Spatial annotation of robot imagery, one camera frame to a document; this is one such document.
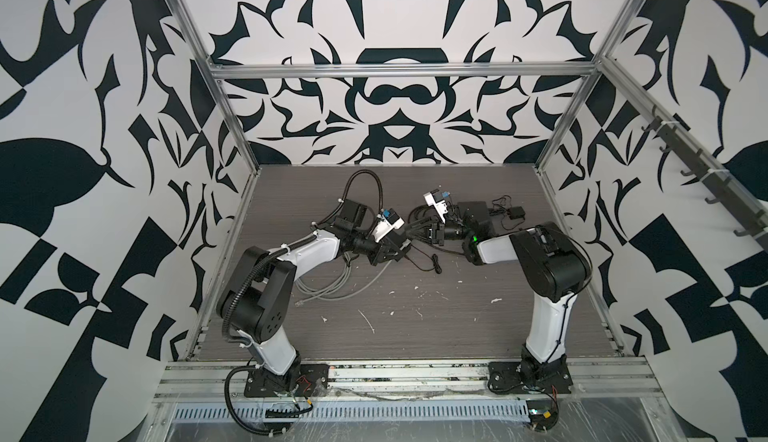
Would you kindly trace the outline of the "black wall power adapter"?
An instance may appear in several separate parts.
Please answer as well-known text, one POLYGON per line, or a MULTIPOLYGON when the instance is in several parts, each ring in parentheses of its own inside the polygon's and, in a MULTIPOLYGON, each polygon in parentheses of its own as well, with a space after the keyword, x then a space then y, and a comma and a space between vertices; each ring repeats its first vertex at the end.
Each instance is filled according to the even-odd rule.
POLYGON ((491 216, 500 217, 500 225, 506 231, 512 231, 524 224, 526 212, 522 206, 514 205, 510 195, 504 194, 491 202, 491 216))

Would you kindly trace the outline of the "small black adapter with cable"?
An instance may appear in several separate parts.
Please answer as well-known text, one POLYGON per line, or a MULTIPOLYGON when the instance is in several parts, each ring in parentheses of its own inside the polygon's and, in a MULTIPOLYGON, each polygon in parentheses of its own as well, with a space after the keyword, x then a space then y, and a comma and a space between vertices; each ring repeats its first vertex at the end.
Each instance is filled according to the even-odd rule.
POLYGON ((425 250, 419 248, 414 242, 410 243, 409 250, 407 254, 404 256, 406 260, 408 260, 416 269, 418 269, 421 272, 434 272, 436 274, 442 274, 443 269, 439 261, 439 257, 435 253, 428 253, 425 250), (428 263, 427 264, 420 264, 418 263, 414 257, 416 255, 423 256, 428 263))

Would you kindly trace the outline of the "black network switch box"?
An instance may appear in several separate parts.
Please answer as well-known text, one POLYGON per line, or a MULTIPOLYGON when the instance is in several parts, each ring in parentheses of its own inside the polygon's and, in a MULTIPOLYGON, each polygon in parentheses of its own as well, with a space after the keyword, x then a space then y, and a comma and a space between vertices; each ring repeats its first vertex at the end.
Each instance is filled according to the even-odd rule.
POLYGON ((457 204, 459 217, 467 226, 492 226, 490 209, 483 201, 466 201, 457 204))

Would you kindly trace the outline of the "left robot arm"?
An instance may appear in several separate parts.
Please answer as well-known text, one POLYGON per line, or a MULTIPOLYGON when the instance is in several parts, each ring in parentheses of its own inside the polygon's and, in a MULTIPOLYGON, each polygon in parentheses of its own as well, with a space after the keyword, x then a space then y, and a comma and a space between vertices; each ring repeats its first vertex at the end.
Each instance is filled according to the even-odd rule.
POLYGON ((312 225, 308 236, 272 249, 248 248, 241 255, 216 303, 223 339, 249 352, 249 363, 229 371, 224 398, 229 415, 245 431, 272 437, 284 434, 290 424, 246 422, 232 402, 231 382, 246 377, 246 395, 256 397, 305 397, 300 386, 301 357, 283 328, 295 282, 317 267, 341 259, 350 264, 364 257, 373 266, 387 268, 403 259, 411 243, 405 222, 384 206, 381 179, 376 183, 377 207, 350 199, 344 191, 328 216, 312 225))

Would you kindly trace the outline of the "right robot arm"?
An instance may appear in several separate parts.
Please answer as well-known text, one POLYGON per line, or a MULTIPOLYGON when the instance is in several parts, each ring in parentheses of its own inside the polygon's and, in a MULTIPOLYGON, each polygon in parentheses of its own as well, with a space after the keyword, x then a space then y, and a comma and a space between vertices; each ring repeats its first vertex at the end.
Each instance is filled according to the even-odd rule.
POLYGON ((432 222, 420 231, 437 247, 447 240, 462 243, 462 254, 474 265, 518 262, 534 293, 529 334, 516 362, 492 362, 488 389, 500 395, 566 388, 566 335, 578 295, 589 284, 592 263, 555 223, 499 234, 489 224, 432 222))

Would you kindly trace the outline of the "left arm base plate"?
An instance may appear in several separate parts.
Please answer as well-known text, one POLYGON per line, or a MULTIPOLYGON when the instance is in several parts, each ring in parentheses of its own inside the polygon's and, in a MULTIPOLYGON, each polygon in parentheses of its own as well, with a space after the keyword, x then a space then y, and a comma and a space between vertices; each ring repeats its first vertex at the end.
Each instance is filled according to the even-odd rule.
POLYGON ((246 398, 275 398, 282 395, 310 397, 327 387, 330 366, 294 363, 283 375, 266 368, 251 368, 246 377, 246 398))

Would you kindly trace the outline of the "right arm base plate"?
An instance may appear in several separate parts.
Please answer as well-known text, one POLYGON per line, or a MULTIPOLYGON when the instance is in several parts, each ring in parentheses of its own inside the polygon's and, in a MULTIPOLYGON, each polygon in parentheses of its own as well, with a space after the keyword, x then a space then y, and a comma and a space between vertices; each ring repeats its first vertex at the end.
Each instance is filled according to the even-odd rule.
POLYGON ((569 394, 573 378, 564 360, 539 364, 535 359, 488 364, 488 390, 498 395, 550 392, 569 394))

